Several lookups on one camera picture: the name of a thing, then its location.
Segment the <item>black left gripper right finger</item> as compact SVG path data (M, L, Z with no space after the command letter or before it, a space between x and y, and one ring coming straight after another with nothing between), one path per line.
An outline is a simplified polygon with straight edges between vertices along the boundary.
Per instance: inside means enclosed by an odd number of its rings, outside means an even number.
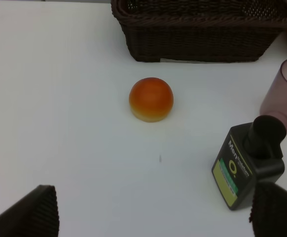
M287 191L275 183L258 183L249 222L256 237L287 237Z

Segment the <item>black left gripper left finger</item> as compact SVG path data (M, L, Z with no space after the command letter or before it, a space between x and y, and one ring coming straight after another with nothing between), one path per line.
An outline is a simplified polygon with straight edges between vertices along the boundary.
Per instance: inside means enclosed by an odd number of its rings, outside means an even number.
M60 220L54 186L39 185L0 214L0 237L57 237Z

